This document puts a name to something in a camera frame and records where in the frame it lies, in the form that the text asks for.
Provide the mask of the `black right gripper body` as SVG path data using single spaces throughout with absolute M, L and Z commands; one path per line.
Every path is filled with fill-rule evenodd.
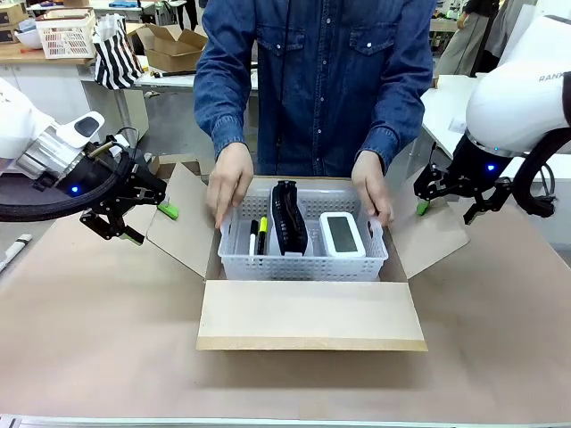
M 482 193 L 491 189 L 512 159 L 487 152 L 468 136 L 459 140 L 440 186 L 450 193 Z

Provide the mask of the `person's left hand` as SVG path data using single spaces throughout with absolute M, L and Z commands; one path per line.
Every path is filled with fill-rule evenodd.
M 393 206 L 382 163 L 375 152 L 362 151 L 357 156 L 352 169 L 352 184 L 368 215 L 376 217 L 382 226 L 388 226 L 393 220 Z

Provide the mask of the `person's right hand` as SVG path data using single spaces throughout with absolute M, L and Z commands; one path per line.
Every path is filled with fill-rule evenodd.
M 220 229 L 228 211 L 244 199 L 253 179 L 253 163 L 247 146 L 235 142 L 225 147 L 209 176 L 206 203 Z

